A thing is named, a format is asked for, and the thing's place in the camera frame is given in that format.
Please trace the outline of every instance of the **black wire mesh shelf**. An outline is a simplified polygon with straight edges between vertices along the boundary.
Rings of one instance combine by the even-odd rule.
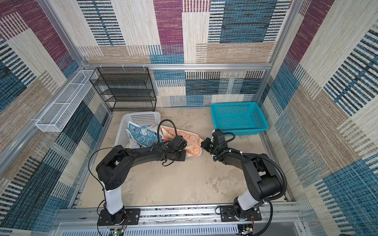
[[[93,73],[97,79],[90,81],[111,111],[155,111],[148,68],[97,67]]]

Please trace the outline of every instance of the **gray laundry basket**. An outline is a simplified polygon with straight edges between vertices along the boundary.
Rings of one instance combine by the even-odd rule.
[[[160,113],[157,111],[143,111],[128,113],[124,115],[122,117],[121,124],[119,125],[117,138],[116,142],[114,143],[114,146],[122,145],[122,147],[126,147],[126,145],[129,143],[130,134],[126,131],[129,121],[140,126],[159,124]]]

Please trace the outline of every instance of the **teal plastic basket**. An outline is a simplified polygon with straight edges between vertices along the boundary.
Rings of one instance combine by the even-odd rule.
[[[215,129],[237,136],[255,135],[267,130],[268,123],[255,102],[217,103],[211,105]]]

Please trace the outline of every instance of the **patchwork wall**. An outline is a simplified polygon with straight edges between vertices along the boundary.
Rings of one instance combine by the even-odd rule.
[[[157,107],[210,106],[254,100],[264,71],[150,71]]]
[[[67,208],[108,117],[91,88],[61,133],[38,131],[0,179],[1,235],[47,235]]]
[[[268,63],[291,0],[51,0],[89,64]]]
[[[0,0],[0,153],[77,68],[37,0]]]
[[[378,235],[378,1],[305,0],[259,105],[313,235]]]

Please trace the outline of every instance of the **white wire mesh basket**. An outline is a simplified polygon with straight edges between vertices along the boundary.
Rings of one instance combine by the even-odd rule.
[[[126,145],[129,143],[130,134],[126,131],[126,128],[129,125],[129,121],[140,126],[159,124],[160,113],[157,111],[144,111],[128,113],[124,115],[122,117],[121,124],[119,125],[114,146],[122,145],[122,147],[126,147]]]
[[[42,132],[61,132],[91,88],[92,70],[81,70],[36,123]]]

